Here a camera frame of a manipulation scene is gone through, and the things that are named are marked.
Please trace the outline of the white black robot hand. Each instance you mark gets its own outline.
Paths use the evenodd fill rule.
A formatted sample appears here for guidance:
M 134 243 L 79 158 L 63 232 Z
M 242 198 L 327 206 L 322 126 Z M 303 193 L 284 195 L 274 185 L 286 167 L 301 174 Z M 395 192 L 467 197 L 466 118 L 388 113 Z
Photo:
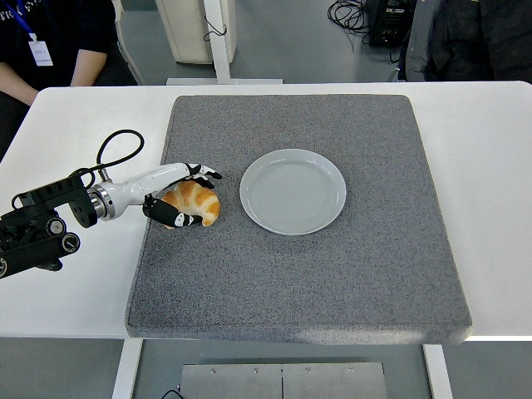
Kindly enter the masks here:
M 140 205 L 146 217 L 168 228 L 208 227 L 221 209 L 210 177 L 219 180 L 221 175 L 205 165 L 174 163 L 122 184 L 105 183 L 106 218 L 116 219 L 127 207 Z

